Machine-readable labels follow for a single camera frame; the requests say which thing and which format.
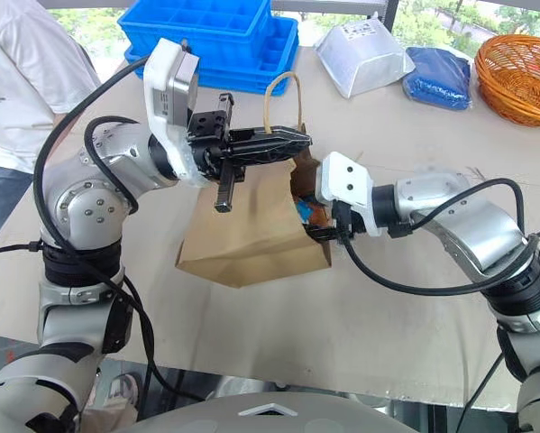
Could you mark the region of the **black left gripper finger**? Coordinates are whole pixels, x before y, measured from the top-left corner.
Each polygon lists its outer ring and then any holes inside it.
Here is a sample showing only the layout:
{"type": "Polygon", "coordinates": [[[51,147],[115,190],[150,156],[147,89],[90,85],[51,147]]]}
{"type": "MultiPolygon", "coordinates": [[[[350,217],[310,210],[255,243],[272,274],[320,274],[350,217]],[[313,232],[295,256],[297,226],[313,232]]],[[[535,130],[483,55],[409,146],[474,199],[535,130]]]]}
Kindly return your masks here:
{"type": "Polygon", "coordinates": [[[294,158],[311,143],[246,143],[235,145],[229,155],[231,164],[270,164],[294,158]]]}
{"type": "Polygon", "coordinates": [[[229,132],[229,140],[234,145],[238,143],[271,143],[295,144],[309,146],[312,139],[309,135],[286,126],[273,126],[267,132],[263,127],[232,129],[229,132]]]}

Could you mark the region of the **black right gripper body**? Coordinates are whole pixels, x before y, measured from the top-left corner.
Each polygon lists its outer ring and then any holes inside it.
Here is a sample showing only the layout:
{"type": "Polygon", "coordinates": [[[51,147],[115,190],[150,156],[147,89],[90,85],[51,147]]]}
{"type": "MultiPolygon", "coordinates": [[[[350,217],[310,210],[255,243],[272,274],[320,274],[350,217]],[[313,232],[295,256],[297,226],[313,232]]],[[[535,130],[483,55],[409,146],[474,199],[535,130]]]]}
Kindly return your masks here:
{"type": "Polygon", "coordinates": [[[335,221],[335,230],[342,243],[348,243],[352,238],[352,210],[351,206],[340,200],[335,200],[332,206],[332,217],[335,221]]]}

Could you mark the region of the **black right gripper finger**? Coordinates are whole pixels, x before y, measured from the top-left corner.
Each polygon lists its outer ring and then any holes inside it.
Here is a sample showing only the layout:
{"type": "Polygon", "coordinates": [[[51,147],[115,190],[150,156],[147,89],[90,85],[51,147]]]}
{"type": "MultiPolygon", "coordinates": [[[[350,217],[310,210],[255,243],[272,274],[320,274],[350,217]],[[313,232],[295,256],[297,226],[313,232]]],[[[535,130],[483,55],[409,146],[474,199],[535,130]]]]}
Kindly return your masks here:
{"type": "Polygon", "coordinates": [[[304,225],[307,235],[318,243],[337,241],[339,230],[335,226],[304,225]]]}

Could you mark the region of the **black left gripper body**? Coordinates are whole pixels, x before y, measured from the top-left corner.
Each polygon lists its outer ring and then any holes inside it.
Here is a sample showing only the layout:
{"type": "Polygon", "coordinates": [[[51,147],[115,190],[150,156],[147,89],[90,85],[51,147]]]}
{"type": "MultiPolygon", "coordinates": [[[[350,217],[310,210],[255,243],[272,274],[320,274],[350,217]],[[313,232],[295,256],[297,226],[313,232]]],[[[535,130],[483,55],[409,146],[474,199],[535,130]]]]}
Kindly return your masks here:
{"type": "Polygon", "coordinates": [[[188,142],[198,171],[217,184],[218,213],[232,210],[234,185],[245,177],[245,167],[233,158],[230,137],[233,105],[233,95],[222,93],[216,110],[194,113],[188,124],[188,142]]]}

